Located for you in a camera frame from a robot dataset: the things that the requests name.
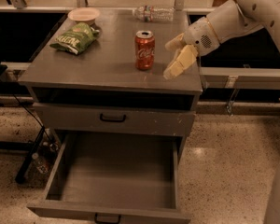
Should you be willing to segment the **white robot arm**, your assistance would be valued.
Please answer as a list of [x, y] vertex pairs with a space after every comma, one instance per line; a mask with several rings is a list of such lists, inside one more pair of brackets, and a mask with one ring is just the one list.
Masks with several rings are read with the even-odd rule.
[[[280, 51], [280, 0], [220, 0], [172, 49], [211, 40], [218, 50], [231, 38], [266, 29]], [[190, 224], [280, 224], [280, 118], [202, 115], [186, 146], [181, 199]]]

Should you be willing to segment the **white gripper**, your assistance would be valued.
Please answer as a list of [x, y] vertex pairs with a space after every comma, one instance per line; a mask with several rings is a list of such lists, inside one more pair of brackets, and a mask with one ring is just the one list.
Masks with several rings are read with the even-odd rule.
[[168, 51], [175, 51], [175, 56], [164, 70], [164, 78], [174, 79], [180, 76], [196, 63], [198, 52], [201, 56], [205, 56], [219, 46], [217, 35], [209, 20], [206, 17], [198, 19], [184, 34], [176, 36], [165, 44]]

